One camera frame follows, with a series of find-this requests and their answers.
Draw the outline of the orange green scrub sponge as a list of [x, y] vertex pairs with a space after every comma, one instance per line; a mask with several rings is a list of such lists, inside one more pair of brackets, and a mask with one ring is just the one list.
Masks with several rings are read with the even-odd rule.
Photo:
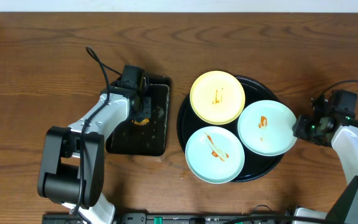
[[150, 120], [148, 118], [143, 119], [142, 121], [136, 121], [136, 120], [132, 120], [132, 123], [138, 126], [143, 126], [146, 125], [150, 122]]

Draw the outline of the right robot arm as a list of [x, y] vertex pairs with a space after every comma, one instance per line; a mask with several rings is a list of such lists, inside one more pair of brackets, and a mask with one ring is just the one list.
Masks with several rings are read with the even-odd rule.
[[293, 223], [358, 223], [358, 120], [349, 116], [327, 116], [318, 123], [301, 115], [293, 134], [336, 152], [346, 177], [347, 187], [328, 213], [297, 208]]

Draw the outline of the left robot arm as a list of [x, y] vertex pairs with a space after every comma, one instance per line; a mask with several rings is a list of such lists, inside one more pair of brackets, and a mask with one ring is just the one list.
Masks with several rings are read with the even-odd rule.
[[37, 182], [41, 197], [71, 211], [82, 223], [112, 223], [115, 207], [102, 193], [106, 139], [129, 118], [151, 115], [151, 99], [103, 93], [81, 119], [46, 133]]

